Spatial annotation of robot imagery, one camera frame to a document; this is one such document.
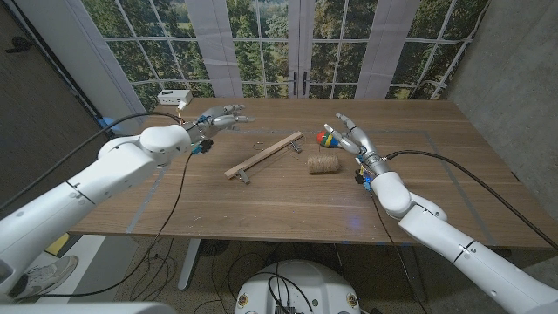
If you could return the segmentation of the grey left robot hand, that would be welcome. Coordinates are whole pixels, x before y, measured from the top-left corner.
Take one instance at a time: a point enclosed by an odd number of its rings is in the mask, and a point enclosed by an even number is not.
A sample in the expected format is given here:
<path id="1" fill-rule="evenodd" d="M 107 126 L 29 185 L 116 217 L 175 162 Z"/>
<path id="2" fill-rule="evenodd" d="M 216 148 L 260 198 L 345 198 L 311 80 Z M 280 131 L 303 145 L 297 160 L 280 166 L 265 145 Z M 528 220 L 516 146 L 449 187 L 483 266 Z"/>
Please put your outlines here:
<path id="1" fill-rule="evenodd" d="M 237 123 L 254 122 L 255 117 L 240 115 L 240 111 L 244 108 L 245 105 L 239 104 L 214 106 L 207 109 L 194 121 L 185 123 L 183 127 L 190 136 L 192 144 L 198 144 Z"/>

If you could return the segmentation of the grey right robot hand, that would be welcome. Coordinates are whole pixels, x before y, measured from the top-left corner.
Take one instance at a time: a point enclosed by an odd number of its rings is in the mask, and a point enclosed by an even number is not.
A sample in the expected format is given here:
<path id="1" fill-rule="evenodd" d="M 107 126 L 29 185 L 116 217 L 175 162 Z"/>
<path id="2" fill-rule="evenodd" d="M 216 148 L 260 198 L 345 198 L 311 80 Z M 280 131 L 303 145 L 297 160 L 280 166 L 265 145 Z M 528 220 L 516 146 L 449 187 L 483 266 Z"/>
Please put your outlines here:
<path id="1" fill-rule="evenodd" d="M 337 140 L 340 147 L 351 154 L 355 154 L 358 163 L 366 170 L 376 175 L 390 172 L 391 169 L 386 160 L 380 156 L 378 149 L 365 131 L 342 113 L 336 113 L 336 117 L 347 128 L 345 133 L 339 132 L 328 124 L 323 126 Z"/>

